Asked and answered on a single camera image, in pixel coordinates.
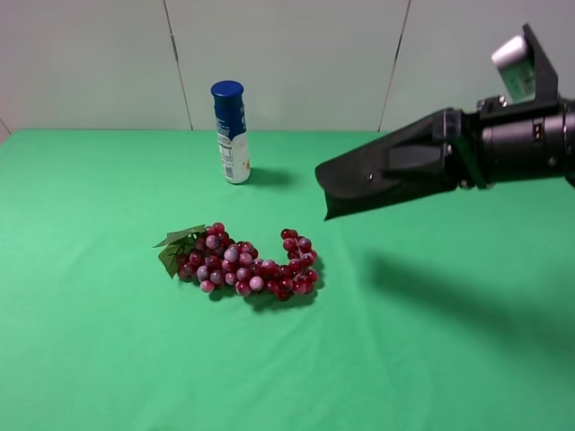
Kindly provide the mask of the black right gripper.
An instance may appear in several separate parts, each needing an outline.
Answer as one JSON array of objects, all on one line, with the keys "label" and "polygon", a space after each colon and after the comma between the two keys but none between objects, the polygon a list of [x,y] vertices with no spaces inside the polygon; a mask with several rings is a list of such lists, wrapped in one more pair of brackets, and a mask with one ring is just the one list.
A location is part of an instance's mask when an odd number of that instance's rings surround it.
[{"label": "black right gripper", "polygon": [[488,164],[482,141],[483,131],[489,127],[482,123],[482,115],[500,116],[506,108],[505,98],[494,96],[478,101],[471,113],[446,108],[433,114],[433,144],[440,148],[439,167],[433,175],[435,191],[490,189],[512,181],[511,174],[495,172]]}]

